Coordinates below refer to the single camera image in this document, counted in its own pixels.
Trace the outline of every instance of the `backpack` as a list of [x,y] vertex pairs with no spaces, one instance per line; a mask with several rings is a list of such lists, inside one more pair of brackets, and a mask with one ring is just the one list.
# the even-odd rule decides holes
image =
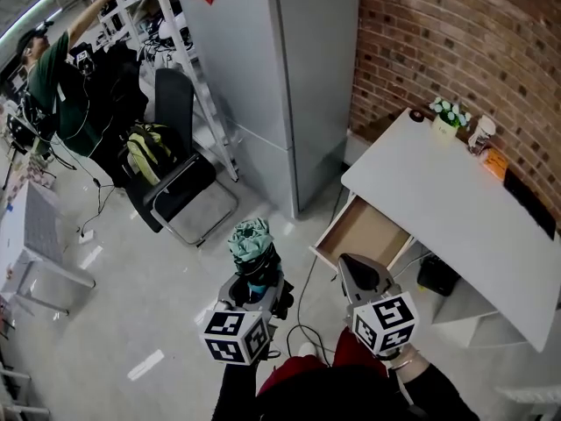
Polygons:
[[133,126],[126,145],[132,161],[153,186],[187,156],[181,137],[164,125]]

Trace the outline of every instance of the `vase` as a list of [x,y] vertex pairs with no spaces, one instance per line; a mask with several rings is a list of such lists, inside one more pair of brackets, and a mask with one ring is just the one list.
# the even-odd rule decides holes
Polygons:
[[448,125],[438,115],[432,122],[432,131],[435,133],[438,140],[443,145],[449,145],[452,142],[452,140],[456,137],[456,134],[458,133],[458,128],[452,125]]

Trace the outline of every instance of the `wooden drawer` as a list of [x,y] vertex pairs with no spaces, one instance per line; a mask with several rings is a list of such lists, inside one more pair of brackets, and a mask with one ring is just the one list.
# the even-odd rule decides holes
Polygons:
[[335,271],[342,253],[361,254],[390,269],[412,242],[412,236],[355,195],[310,249]]

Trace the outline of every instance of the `wire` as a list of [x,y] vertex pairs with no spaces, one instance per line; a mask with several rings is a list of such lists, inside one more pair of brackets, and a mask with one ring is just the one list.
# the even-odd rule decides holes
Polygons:
[[429,255],[431,255],[431,254],[432,254],[432,251],[429,251],[428,253],[421,254],[419,257],[415,257],[410,263],[408,263],[405,267],[403,267],[403,268],[401,269],[401,271],[400,271],[397,275],[392,276],[392,277],[393,277],[394,279],[397,279],[398,277],[400,277],[400,276],[403,274],[403,272],[404,272],[406,269],[409,268],[410,265],[414,264],[414,263],[417,262],[418,260],[424,259],[425,257],[427,257],[427,256],[429,256]]
[[65,150],[67,150],[67,153],[70,155],[70,157],[76,161],[76,163],[81,167],[81,169],[82,169],[83,171],[85,171],[85,172],[91,177],[91,179],[94,180],[94,184],[95,184],[97,187],[101,187],[101,184],[99,183],[99,181],[97,180],[97,178],[95,178],[95,177],[88,171],[88,169],[85,168],[85,167],[82,165],[82,163],[81,163],[79,160],[77,160],[77,159],[72,155],[72,153],[70,153],[70,150],[69,150],[68,148],[66,148],[66,146],[65,146],[62,142],[61,142],[59,145],[62,146]]
[[[337,200],[335,202],[335,205],[333,206],[333,211],[331,213],[331,218],[330,218],[330,222],[328,223],[328,226],[331,224],[331,222],[333,221],[333,219],[335,218],[335,214],[337,213],[337,207],[339,206],[339,201],[341,200],[341,195],[343,195],[343,186],[341,186],[341,188],[339,189],[339,193],[337,195]],[[317,256],[314,257],[314,260],[312,261],[312,265],[309,268],[309,272],[308,272],[308,277],[306,278],[306,282],[304,283],[304,287],[302,288],[302,293],[300,294],[300,297],[298,298],[298,306],[296,307],[296,321],[297,324],[294,325],[292,327],[292,329],[290,329],[290,331],[288,331],[288,335],[287,335],[287,350],[288,350],[288,356],[292,357],[292,353],[290,351],[290,334],[292,333],[292,331],[294,329],[296,329],[297,327],[300,327],[300,330],[302,331],[302,333],[304,334],[304,337],[306,337],[306,339],[308,339],[308,341],[310,343],[312,343],[314,346],[316,347],[320,347],[322,349],[322,355],[323,355],[323,359],[325,360],[325,364],[330,367],[330,363],[327,360],[327,356],[325,354],[326,351],[329,351],[330,353],[335,353],[335,351],[326,348],[323,345],[322,342],[322,336],[317,333],[317,331],[315,331],[314,329],[312,329],[311,327],[307,326],[307,325],[303,325],[300,321],[300,308],[302,306],[302,298],[304,296],[304,292],[306,291],[306,288],[308,287],[309,284],[309,278],[312,276],[312,272],[314,271],[314,266],[316,265],[317,262]],[[312,331],[319,339],[319,345],[314,342],[309,336],[308,334],[304,331],[304,328]]]
[[[103,204],[102,204],[102,196],[101,196],[101,194],[102,194],[102,188],[104,188],[104,187],[112,187],[113,189],[111,189],[111,191],[109,192],[109,194],[105,197],[105,199],[103,200]],[[92,221],[93,219],[99,217],[99,216],[102,214],[103,209],[105,208],[105,203],[107,203],[107,200],[109,199],[109,197],[110,197],[111,194],[113,193],[113,190],[115,190],[115,186],[113,186],[113,185],[110,185],[110,186],[100,186],[100,187],[97,188],[97,213],[95,214],[94,217],[92,217],[92,218],[86,220],[86,221],[84,222],[84,224],[82,225],[82,228],[81,228],[81,230],[80,230],[80,235],[81,235],[82,237],[84,236],[84,229],[86,228],[86,225],[87,225],[90,221]]]
[[281,351],[277,351],[276,349],[271,349],[269,353],[266,355],[268,360],[270,359],[278,359],[281,356]]

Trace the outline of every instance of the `white table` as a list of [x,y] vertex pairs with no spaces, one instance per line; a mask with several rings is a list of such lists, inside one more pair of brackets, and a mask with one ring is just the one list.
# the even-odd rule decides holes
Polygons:
[[33,262],[41,268],[94,288],[96,282],[79,268],[63,263],[57,239],[56,218],[60,213],[44,197],[42,189],[27,181],[0,221],[0,293],[68,314],[68,310],[41,301],[22,291]]
[[343,175],[343,185],[471,284],[447,298],[435,323],[465,321],[456,328],[467,343],[500,343],[497,332],[519,332],[542,351],[561,287],[558,236],[551,240],[461,141],[443,146],[430,121],[418,124],[408,111]]

